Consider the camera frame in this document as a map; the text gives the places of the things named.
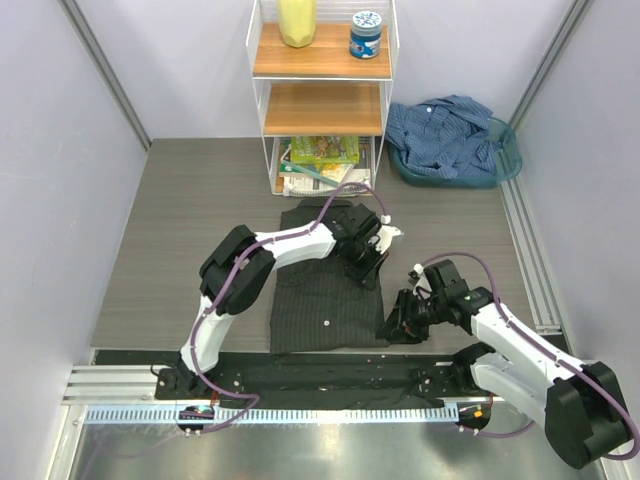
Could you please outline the black pinstripe long sleeve shirt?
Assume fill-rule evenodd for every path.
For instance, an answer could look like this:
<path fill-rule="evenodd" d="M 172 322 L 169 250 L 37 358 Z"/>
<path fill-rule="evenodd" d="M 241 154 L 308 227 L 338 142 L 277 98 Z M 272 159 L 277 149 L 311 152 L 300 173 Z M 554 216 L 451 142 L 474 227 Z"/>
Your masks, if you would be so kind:
<path fill-rule="evenodd" d="M 270 352 L 385 348 L 376 337 L 384 323 L 379 272 L 367 285 L 350 278 L 345 260 L 332 253 L 280 268 L 270 317 Z"/>

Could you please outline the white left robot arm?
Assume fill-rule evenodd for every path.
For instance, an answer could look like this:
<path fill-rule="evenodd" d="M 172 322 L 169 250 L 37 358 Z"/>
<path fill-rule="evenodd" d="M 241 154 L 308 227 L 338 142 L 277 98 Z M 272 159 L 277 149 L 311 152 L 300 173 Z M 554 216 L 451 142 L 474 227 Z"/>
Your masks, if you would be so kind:
<path fill-rule="evenodd" d="M 210 371 L 233 320 L 255 303 L 272 272 L 336 255 L 345 263 L 345 275 L 369 288 L 402 235 L 388 214 L 333 201 L 301 226 L 275 232 L 235 227 L 200 267 L 199 309 L 170 368 L 172 388 L 193 399 L 211 391 Z"/>

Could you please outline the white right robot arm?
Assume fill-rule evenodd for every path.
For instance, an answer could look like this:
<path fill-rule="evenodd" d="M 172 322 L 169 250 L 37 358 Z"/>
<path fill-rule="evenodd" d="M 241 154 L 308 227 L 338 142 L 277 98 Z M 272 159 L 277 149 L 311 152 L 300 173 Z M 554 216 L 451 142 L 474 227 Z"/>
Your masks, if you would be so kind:
<path fill-rule="evenodd" d="M 574 469 L 638 455 L 639 428 L 606 364 L 577 359 L 527 327 L 495 285 L 470 288 L 448 254 L 415 265 L 409 276 L 412 288 L 398 293 L 377 338 L 420 343 L 433 325 L 457 326 L 477 340 L 452 358 L 457 391 L 504 399 L 542 428 L 556 455 Z"/>

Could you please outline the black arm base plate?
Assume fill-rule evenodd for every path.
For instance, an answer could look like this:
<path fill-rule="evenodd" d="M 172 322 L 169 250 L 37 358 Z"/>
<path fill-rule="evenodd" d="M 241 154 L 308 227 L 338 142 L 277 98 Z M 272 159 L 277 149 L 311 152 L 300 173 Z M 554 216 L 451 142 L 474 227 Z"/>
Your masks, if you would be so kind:
<path fill-rule="evenodd" d="M 162 363 L 158 400 L 193 400 L 241 409 L 258 398 L 258 409 L 375 410 L 441 407 L 447 399 L 485 398 L 452 358 L 442 355 L 287 354 L 224 352 L 209 382 L 178 361 Z"/>

